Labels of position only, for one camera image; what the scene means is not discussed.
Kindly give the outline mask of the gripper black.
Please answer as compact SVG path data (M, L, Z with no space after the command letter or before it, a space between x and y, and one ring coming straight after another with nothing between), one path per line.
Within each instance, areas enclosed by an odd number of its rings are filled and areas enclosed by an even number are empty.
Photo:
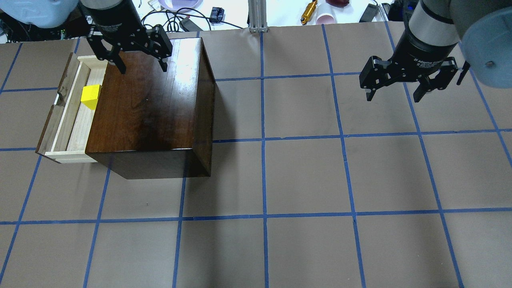
M365 90L366 100L372 101L376 91L396 82L416 82L419 86L413 93L415 103L426 93L444 90L458 71L454 57L448 57L450 45L435 46L418 39L410 30L405 30L396 49L387 61L370 56L362 69L360 87ZM434 78L429 76L439 73Z
M157 58L163 72L168 71L168 58L173 46L161 24L146 30L131 0L88 0L86 14L91 16L93 25L87 36L88 44L100 61L114 64L121 74L126 65L120 57L123 51L143 51ZM108 50L103 40L112 45Z

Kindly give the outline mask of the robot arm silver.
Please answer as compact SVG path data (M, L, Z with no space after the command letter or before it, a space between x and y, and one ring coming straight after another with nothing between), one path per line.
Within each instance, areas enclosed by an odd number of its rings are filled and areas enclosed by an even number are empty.
M2 0L0 6L15 20L44 29L61 26L78 9L82 21L92 19L86 38L98 60L124 74L120 52L143 52L156 58L163 72L168 70L172 44L163 26L146 28L131 0Z
M418 82L415 102L450 84L458 65L450 56L461 43L465 59L460 84L472 68L483 84L511 88L512 6L510 0L421 0L405 23L393 55L369 57L360 87L371 101L376 91L396 82Z

